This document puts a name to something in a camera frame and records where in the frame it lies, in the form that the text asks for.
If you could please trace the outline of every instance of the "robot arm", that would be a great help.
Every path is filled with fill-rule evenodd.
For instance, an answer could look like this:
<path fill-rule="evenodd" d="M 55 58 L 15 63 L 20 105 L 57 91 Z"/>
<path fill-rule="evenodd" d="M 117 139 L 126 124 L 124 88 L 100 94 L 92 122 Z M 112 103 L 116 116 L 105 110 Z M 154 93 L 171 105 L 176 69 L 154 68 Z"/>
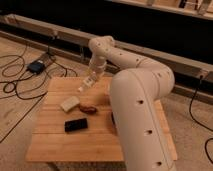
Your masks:
<path fill-rule="evenodd" d="M 127 170 L 175 171 L 154 108 L 154 100 L 173 88 L 173 73 L 160 62 L 114 46 L 110 36 L 90 40 L 91 72 L 84 83 L 92 86 L 103 75 L 106 60 L 120 67 L 110 85 L 110 103 Z"/>

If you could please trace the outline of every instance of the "yellow sponge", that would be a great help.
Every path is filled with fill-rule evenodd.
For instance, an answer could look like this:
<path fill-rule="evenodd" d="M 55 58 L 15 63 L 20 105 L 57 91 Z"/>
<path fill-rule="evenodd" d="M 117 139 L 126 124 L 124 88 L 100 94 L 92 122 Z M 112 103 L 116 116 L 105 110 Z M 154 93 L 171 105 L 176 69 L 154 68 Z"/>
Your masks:
<path fill-rule="evenodd" d="M 67 100 L 63 101 L 60 106 L 65 112 L 69 112 L 71 109 L 73 109 L 79 103 L 80 103 L 80 101 L 79 101 L 78 97 L 72 96 L 72 97 L 68 98 Z"/>

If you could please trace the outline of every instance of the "wooden table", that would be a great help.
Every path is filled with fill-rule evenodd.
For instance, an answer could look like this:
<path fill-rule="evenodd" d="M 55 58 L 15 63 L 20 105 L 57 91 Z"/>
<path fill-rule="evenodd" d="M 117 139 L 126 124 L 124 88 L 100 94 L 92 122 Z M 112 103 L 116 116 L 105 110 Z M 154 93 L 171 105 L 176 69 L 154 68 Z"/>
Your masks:
<path fill-rule="evenodd" d="M 53 78 L 48 88 L 37 124 L 32 135 L 26 160 L 29 162 L 47 162 L 57 170 L 52 162 L 119 162 L 123 155 L 115 127 L 111 120 L 108 85 L 111 77 L 104 77 L 94 87 L 79 93 L 78 87 L 83 78 Z M 84 105 L 95 106 L 98 113 L 86 115 L 78 107 L 66 114 L 60 103 L 70 96 L 78 96 Z M 169 131 L 160 101 L 156 109 L 168 140 L 174 160 L 177 159 L 175 146 Z M 64 132 L 64 122 L 84 118 L 88 120 L 88 129 L 69 134 Z"/>

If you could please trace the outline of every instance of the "table leg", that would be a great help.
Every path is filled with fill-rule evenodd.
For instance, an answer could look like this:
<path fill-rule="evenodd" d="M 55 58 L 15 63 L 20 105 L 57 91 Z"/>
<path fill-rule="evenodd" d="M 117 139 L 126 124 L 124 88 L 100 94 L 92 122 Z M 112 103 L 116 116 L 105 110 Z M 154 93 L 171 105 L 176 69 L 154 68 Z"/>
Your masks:
<path fill-rule="evenodd" d="M 46 164 L 53 170 L 53 171 L 60 171 L 60 169 L 56 166 L 53 162 L 46 162 Z"/>

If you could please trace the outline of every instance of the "black cable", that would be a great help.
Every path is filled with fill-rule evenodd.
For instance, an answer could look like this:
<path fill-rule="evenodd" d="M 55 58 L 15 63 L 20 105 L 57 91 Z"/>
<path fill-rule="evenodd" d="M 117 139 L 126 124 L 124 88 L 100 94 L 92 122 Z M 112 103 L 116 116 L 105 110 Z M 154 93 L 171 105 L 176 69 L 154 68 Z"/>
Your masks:
<path fill-rule="evenodd" d="M 61 68 L 63 68 L 64 70 L 65 70 L 65 77 L 67 76 L 67 71 L 69 70 L 69 71 L 71 71 L 71 72 L 73 72 L 74 74 L 75 74 L 75 76 L 77 77 L 78 76 L 78 73 L 74 70 L 74 69 L 72 69 L 72 68 L 67 68 L 67 67 L 65 67 L 65 66 L 63 66 L 62 64 L 59 64 L 58 62 L 55 62 L 55 60 L 53 60 L 51 57 L 53 56 L 51 53 L 50 53 L 50 46 L 48 45 L 48 47 L 47 47 L 47 54 L 49 55 L 49 58 L 50 58 L 50 60 L 53 62 L 53 63 L 55 63 L 56 65 L 58 65 L 58 66 L 60 66 Z"/>
<path fill-rule="evenodd" d="M 22 77 L 24 76 L 25 73 L 26 73 L 26 72 L 24 72 L 24 73 L 19 77 L 19 79 L 22 79 Z M 16 96 L 17 96 L 19 99 L 21 99 L 21 100 L 32 100 L 32 99 L 36 99 L 36 98 L 42 97 L 42 96 L 44 96 L 44 95 L 47 94 L 47 92 L 45 92 L 45 93 L 42 93 L 42 94 L 40 94 L 40 95 L 33 96 L 33 97 L 21 97 L 21 96 L 20 96 L 20 93 L 18 92 L 18 89 L 17 89 L 18 83 L 19 83 L 19 82 L 16 83 L 16 86 L 15 86 L 14 91 L 15 91 Z"/>
<path fill-rule="evenodd" d="M 193 95 L 193 97 L 192 97 L 192 99 L 191 99 L 191 101 L 190 101 L 190 105 L 189 105 L 189 114 L 190 114 L 190 116 L 192 117 L 192 119 L 193 119 L 198 125 L 200 125 L 200 126 L 206 128 L 207 130 L 213 132 L 213 129 L 207 127 L 206 125 L 204 125 L 204 124 L 202 124 L 200 121 L 198 121 L 198 120 L 193 116 L 193 113 L 192 113 L 192 104 L 193 104 L 193 102 L 194 102 L 195 97 L 197 96 L 197 93 L 198 93 L 198 90 L 199 90 L 199 88 L 200 88 L 200 85 L 202 84 L 202 81 L 203 81 L 203 77 L 201 76 L 200 79 L 199 79 L 199 84 L 198 84 L 197 88 L 195 89 L 194 95 Z"/>
<path fill-rule="evenodd" d="M 55 69 L 57 69 L 57 68 L 59 68 L 60 66 L 57 66 L 57 67 L 54 67 L 54 68 L 51 68 L 50 70 L 48 70 L 48 71 L 46 71 L 46 70 L 44 70 L 44 72 L 47 74 L 47 76 L 51 79 L 52 78 L 52 76 L 50 75 L 50 72 L 52 71 L 52 70 L 55 70 Z"/>
<path fill-rule="evenodd" d="M 208 157 L 209 161 L 213 164 L 213 160 L 210 157 L 209 152 L 208 152 L 208 143 L 210 141 L 213 141 L 213 138 L 209 138 L 208 140 L 206 140 L 206 142 L 205 142 L 205 153 L 206 153 L 206 156 Z"/>
<path fill-rule="evenodd" d="M 29 80 L 33 76 L 34 76 L 34 74 L 30 75 L 27 78 L 23 78 L 23 79 L 21 79 L 21 77 L 20 77 L 19 79 L 16 79 L 16 80 L 13 80 L 13 81 L 1 81 L 0 83 L 6 83 L 5 86 L 3 87 L 3 92 L 4 93 L 12 93 L 16 89 L 18 82 Z M 10 86 L 10 85 L 13 85 L 13 88 L 10 91 L 8 91 L 7 87 Z"/>
<path fill-rule="evenodd" d="M 20 95 L 20 94 L 32 92 L 32 91 L 34 91 L 34 90 L 39 89 L 40 87 L 42 87 L 42 86 L 44 85 L 44 83 L 45 83 L 45 81 L 46 81 L 46 78 L 47 78 L 47 76 L 45 76 L 44 80 L 41 82 L 41 84 L 40 84 L 38 87 L 33 88 L 33 89 L 30 89 L 30 90 L 21 91 L 21 92 L 19 92 L 18 94 Z M 0 97 L 0 100 L 2 100 L 2 99 L 7 99 L 7 98 L 10 98 L 10 97 L 14 97 L 14 96 L 16 96 L 16 94 L 13 94 L 13 95 L 10 95 L 10 96 L 6 96 L 6 97 Z"/>
<path fill-rule="evenodd" d="M 12 64 L 12 63 L 14 63 L 14 62 L 16 62 L 16 61 L 19 60 L 19 59 L 21 59 L 22 62 L 23 62 L 23 64 L 25 64 L 25 61 L 24 61 L 24 59 L 23 59 L 23 56 L 24 56 L 24 54 L 26 53 L 26 46 L 27 46 L 27 45 L 25 45 L 25 49 L 24 49 L 24 51 L 22 52 L 21 55 L 4 55 L 4 56 L 0 56 L 0 59 L 1 59 L 1 58 L 16 57 L 16 59 L 14 59 L 13 61 L 10 61 L 10 62 L 8 62 L 8 63 L 5 64 L 5 65 L 1 65 L 1 66 L 0 66 L 0 69 L 2 69 L 2 68 L 4 68 L 4 67 L 6 67 L 6 66 L 8 66 L 8 65 L 10 65 L 10 64 Z"/>
<path fill-rule="evenodd" d="M 16 67 L 16 66 L 21 66 L 20 67 L 20 70 L 16 73 L 13 73 L 13 74 L 6 74 L 7 70 L 13 68 L 13 67 Z M 20 74 L 24 69 L 24 64 L 13 64 L 13 65 L 9 65 L 7 67 L 5 67 L 3 70 L 2 70 L 2 76 L 6 77 L 6 78 L 9 78 L 9 77 L 15 77 L 16 75 Z"/>
<path fill-rule="evenodd" d="M 10 133 L 18 126 L 18 124 L 35 108 L 35 106 L 42 100 L 44 96 L 41 96 L 32 106 L 31 108 L 21 117 L 21 119 L 10 129 L 10 131 L 0 140 L 0 143 L 2 143 L 9 135 Z"/>
<path fill-rule="evenodd" d="M 195 121 L 195 123 L 197 123 L 198 125 L 202 126 L 205 129 L 209 130 L 210 132 L 213 132 L 212 128 L 209 128 L 208 126 L 202 124 L 200 121 L 195 119 L 195 117 L 193 116 L 193 113 L 192 113 L 192 104 L 193 104 L 195 97 L 197 96 L 197 93 L 200 88 L 200 85 L 202 84 L 202 81 L 203 81 L 203 77 L 201 76 L 199 79 L 199 84 L 198 84 L 197 88 L 195 89 L 194 95 L 192 96 L 192 99 L 190 101 L 189 114 L 190 114 L 191 118 Z M 204 148 L 205 148 L 205 153 L 206 153 L 208 160 L 213 164 L 213 159 L 210 157 L 209 152 L 208 152 L 208 144 L 210 141 L 213 141 L 213 138 L 209 138 L 206 140 Z"/>

